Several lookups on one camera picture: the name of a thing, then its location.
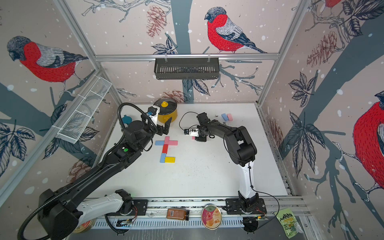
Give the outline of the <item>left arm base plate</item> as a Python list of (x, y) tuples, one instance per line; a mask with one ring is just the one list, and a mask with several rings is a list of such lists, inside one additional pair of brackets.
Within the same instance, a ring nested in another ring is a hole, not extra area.
[(133, 199), (124, 201), (120, 209), (114, 213), (108, 213), (107, 216), (145, 216), (148, 200), (146, 199)]

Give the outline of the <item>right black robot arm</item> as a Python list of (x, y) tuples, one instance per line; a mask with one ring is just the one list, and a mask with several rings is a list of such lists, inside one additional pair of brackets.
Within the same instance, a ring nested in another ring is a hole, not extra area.
[(223, 139), (225, 150), (231, 160), (238, 165), (243, 173), (243, 181), (240, 183), (239, 207), (241, 211), (250, 214), (256, 210), (259, 203), (259, 194), (253, 190), (253, 172), (257, 148), (244, 126), (230, 127), (221, 124), (217, 120), (210, 120), (206, 113), (197, 115), (199, 122), (196, 141), (206, 142), (207, 137), (220, 137)]

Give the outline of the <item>yellow block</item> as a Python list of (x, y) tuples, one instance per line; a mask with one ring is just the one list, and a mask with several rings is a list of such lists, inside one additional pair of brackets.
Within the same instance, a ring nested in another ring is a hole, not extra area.
[(176, 158), (175, 157), (165, 157), (165, 163), (175, 163)]

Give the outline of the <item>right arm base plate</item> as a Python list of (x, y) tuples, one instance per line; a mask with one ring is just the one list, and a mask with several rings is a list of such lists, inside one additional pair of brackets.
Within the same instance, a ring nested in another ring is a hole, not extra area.
[(263, 199), (247, 200), (226, 199), (223, 210), (228, 215), (266, 215), (267, 210)]

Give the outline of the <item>red block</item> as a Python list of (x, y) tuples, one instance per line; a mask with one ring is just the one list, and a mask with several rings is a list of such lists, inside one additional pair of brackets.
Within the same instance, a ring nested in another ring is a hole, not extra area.
[(169, 145), (164, 144), (164, 145), (163, 145), (162, 153), (163, 153), (163, 154), (167, 154), (167, 153), (168, 153), (168, 148), (169, 148)]

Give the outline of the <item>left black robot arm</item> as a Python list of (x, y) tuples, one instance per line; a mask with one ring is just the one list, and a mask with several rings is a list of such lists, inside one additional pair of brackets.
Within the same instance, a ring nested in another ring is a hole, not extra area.
[(62, 240), (84, 222), (130, 206), (132, 197), (124, 190), (117, 190), (95, 201), (86, 201), (86, 197), (132, 165), (145, 151), (147, 144), (153, 143), (155, 135), (169, 133), (171, 120), (167, 120), (164, 126), (158, 125), (159, 113), (160, 107), (156, 105), (149, 107), (147, 112), (131, 103), (119, 105), (117, 114), (123, 130), (121, 139), (86, 174), (55, 192), (50, 189), (43, 192), (38, 208), (22, 223), (17, 238), (25, 239), (26, 227), (34, 217), (47, 232), (43, 237), (45, 240)]

